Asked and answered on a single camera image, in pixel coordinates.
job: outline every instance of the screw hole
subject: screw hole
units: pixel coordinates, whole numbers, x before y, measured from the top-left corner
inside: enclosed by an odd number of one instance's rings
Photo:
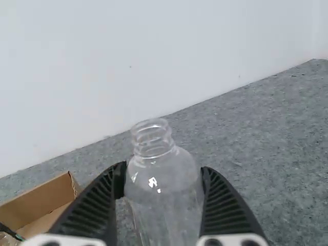
[[[241,243],[241,246],[260,246],[260,245],[253,240],[245,240]]]
[[[222,246],[222,243],[217,239],[211,238],[206,240],[205,246]]]
[[[42,244],[42,246],[60,246],[60,244],[56,241],[46,242],[45,244]]]

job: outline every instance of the cardboard flap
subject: cardboard flap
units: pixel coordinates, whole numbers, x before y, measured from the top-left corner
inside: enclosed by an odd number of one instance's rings
[[[66,172],[3,204],[0,220],[16,231],[73,201],[79,191],[78,184]]]

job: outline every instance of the bottle opening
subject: bottle opening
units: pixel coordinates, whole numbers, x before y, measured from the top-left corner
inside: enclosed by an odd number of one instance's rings
[[[149,119],[131,129],[132,144],[136,156],[152,159],[171,152],[175,143],[171,128],[165,119]]]

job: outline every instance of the plastic bottle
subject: plastic bottle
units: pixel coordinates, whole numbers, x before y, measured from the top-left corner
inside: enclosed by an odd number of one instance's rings
[[[195,245],[204,196],[200,166],[175,145],[165,119],[140,122],[131,134],[125,197],[142,245]]]
[[[11,237],[7,233],[0,232],[0,246],[18,246],[20,241]]]

